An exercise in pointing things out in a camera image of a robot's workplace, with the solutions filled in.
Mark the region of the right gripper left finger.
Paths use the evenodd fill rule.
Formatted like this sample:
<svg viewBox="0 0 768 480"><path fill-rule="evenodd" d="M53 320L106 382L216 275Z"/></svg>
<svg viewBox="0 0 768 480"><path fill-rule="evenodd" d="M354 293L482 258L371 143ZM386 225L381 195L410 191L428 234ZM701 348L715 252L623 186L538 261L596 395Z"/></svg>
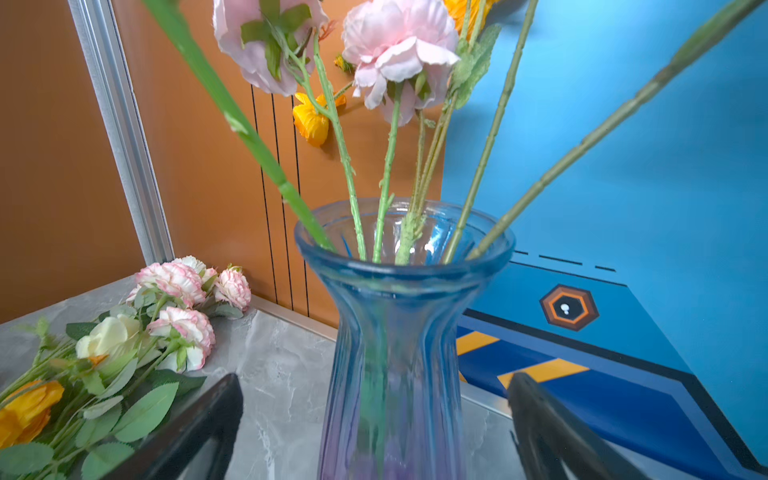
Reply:
<svg viewBox="0 0 768 480"><path fill-rule="evenodd" d="M223 479L243 411L239 378L229 373L105 477Z"/></svg>

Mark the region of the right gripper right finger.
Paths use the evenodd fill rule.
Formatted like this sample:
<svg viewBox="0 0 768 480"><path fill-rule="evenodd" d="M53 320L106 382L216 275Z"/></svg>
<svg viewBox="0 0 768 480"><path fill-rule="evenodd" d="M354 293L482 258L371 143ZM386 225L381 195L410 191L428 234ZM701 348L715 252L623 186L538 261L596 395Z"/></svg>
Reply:
<svg viewBox="0 0 768 480"><path fill-rule="evenodd" d="M645 479L530 375L513 375L507 401L515 445L528 479Z"/></svg>

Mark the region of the blue purple glass vase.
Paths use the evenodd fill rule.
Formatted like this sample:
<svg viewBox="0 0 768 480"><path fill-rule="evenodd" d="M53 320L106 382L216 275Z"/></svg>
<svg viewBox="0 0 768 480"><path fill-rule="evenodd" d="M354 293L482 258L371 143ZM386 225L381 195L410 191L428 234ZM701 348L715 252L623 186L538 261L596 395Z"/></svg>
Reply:
<svg viewBox="0 0 768 480"><path fill-rule="evenodd" d="M456 347L460 316L505 268L516 239L505 232L480 257L472 250L494 226L473 211L453 260L444 263L461 209L430 201L411 262L395 261L408 209L393 202L382 225L374 198L359 203L355 225L347 202L315 215L332 242L318 246L294 231L307 265L340 316L318 475L322 479L462 479L466 475ZM358 258L377 230L382 259Z"/></svg>

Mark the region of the orange gerbera flower stem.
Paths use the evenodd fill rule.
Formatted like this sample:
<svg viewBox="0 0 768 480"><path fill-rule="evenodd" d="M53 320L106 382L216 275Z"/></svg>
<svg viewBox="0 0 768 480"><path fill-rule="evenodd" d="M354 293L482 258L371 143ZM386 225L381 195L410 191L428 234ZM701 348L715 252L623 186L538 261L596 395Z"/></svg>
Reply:
<svg viewBox="0 0 768 480"><path fill-rule="evenodd" d="M737 25L757 10L763 3L759 0L731 1L707 22L701 25L677 50L669 62L649 80L633 98L623 103L597 128L547 170L526 193L492 227L490 232L466 256L474 260L485 254L492 244L502 236L526 208L561 174L581 159L621 123L634 115L643 105L649 103L675 77L694 64L704 54L720 43Z"/></svg>

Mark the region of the pink peony flower stem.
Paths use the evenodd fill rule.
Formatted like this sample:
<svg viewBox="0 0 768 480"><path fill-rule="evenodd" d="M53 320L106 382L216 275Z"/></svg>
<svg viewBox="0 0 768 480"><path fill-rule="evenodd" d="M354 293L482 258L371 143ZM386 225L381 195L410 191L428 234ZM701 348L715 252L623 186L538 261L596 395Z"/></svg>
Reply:
<svg viewBox="0 0 768 480"><path fill-rule="evenodd" d="M355 233L362 218L354 171L341 133L339 104L319 56L331 21L319 1L216 1L214 36L219 49L244 79L268 94L294 96L336 132ZM389 184L397 134L414 114L440 104L449 75L459 62L456 22L442 1L365 1L342 22L342 58L352 67L354 96L382 111L390 125L373 245L358 248L361 259L378 263L383 254L384 217L394 196Z"/></svg>

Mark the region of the white rose flower stem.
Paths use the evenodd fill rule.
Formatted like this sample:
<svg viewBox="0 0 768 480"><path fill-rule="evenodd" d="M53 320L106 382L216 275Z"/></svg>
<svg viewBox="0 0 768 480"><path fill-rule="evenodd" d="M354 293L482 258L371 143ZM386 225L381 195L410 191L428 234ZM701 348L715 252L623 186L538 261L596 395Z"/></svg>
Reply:
<svg viewBox="0 0 768 480"><path fill-rule="evenodd" d="M493 150L498 131L505 115L506 107L514 90L516 84L516 76L519 69L519 65L522 59L525 44L534 21L535 12L538 6L538 0L531 0L528 2L525 17L523 20L521 32L519 34L515 51L513 53L512 60L510 62L505 83L498 101L498 105L494 114L494 118L491 124L490 131L487 135L486 142L479 159L472 183L470 185L469 192L462 207L459 222L455 229L455 233L451 237L450 243L446 248L442 257L444 264L451 263L458 250L458 245L462 239L465 227L468 223L471 210L474 206L477 194L479 193L480 186L482 184L483 175L485 173L488 160Z"/></svg>

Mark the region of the yellow rose flower stem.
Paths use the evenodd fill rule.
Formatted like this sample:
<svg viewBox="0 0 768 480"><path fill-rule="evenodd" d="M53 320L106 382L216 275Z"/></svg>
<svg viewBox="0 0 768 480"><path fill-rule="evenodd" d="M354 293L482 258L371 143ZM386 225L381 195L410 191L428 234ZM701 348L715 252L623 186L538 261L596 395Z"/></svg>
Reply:
<svg viewBox="0 0 768 480"><path fill-rule="evenodd" d="M305 231L315 241L315 244L325 250L335 252L336 249L325 230L301 198L298 190L287 179L274 155L247 120L223 81L194 40L179 10L179 2L143 1L143 4L167 38L180 52L195 77L224 116L230 129L243 141L265 175L278 188L283 201L297 216Z"/></svg>

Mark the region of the yellow poppy flower stem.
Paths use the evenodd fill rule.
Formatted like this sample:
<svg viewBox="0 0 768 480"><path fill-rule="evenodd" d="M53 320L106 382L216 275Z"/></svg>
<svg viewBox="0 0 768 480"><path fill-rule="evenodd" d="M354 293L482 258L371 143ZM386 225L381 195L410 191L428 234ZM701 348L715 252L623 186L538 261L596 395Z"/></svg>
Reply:
<svg viewBox="0 0 768 480"><path fill-rule="evenodd" d="M389 183L398 130L416 118L417 165L395 259L398 265L408 262L426 220L427 191L453 114L489 69L500 32L485 24L491 7L486 1L367 1L345 17L342 58L352 67L350 85L367 109L386 114L391 127L372 245L365 243L354 171L345 169L358 260L381 260L384 217L394 199Z"/></svg>

